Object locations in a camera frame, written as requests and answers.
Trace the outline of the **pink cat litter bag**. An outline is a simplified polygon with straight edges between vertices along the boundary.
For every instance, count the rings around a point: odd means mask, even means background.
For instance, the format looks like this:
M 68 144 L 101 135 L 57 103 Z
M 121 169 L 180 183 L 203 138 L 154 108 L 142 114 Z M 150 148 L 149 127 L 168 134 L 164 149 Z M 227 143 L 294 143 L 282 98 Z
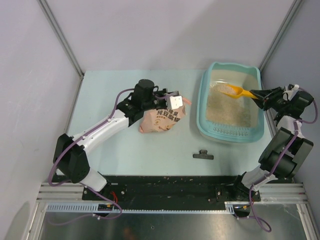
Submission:
M 143 120 L 139 126 L 139 132 L 142 134 L 167 132 L 173 128 L 186 113 L 186 106 L 192 105 L 187 98 L 182 98 L 183 105 L 177 109 L 152 109 L 144 114 Z

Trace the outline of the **yellow plastic litter scoop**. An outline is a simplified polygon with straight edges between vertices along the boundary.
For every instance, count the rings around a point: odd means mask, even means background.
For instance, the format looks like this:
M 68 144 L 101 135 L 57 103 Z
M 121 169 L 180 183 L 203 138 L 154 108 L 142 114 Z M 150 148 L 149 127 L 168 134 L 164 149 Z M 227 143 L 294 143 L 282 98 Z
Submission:
M 231 84 L 225 84 L 225 87 L 220 89 L 219 91 L 233 99 L 238 99 L 240 97 L 258 99 L 250 91 L 244 90 L 242 87 L 231 85 Z

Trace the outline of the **black bag clip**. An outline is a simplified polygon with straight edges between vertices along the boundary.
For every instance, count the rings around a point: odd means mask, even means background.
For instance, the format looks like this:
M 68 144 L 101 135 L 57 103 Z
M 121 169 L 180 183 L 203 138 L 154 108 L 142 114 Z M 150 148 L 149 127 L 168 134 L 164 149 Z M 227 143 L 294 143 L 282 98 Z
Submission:
M 206 149 L 201 149 L 198 153 L 194 153 L 192 155 L 194 159 L 204 159 L 204 160 L 213 160 L 214 156 L 212 154 L 208 154 Z

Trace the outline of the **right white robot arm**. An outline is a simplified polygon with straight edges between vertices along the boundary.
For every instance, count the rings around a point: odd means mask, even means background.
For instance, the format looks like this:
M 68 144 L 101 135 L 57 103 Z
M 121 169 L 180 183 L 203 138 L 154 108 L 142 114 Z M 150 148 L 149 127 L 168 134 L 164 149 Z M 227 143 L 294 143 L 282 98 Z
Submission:
M 250 90 L 253 101 L 263 111 L 276 112 L 273 119 L 278 128 L 276 134 L 262 152 L 258 166 L 239 177 L 239 182 L 230 188 L 231 196 L 242 201 L 249 190 L 258 191 L 264 184 L 292 178 L 311 152 L 314 144 L 302 134 L 301 118 L 305 108 L 314 105 L 314 97 L 298 85 L 267 90 Z

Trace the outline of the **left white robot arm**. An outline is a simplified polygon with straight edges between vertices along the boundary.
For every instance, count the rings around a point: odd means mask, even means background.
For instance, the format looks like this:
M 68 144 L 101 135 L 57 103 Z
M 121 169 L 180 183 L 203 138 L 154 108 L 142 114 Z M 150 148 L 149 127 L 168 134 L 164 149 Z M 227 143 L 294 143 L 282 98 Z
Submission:
M 98 199 L 105 200 L 110 196 L 111 188 L 106 178 L 90 167 L 88 155 L 104 141 L 140 120 L 146 111 L 171 107 L 170 98 L 178 94 L 159 89 L 149 79 L 141 79 L 134 88 L 121 91 L 122 94 L 126 92 L 129 95 L 124 100 L 117 95 L 111 113 L 100 122 L 76 135 L 64 133 L 57 139 L 48 177 L 50 182 L 60 170 L 71 183 L 91 188 Z

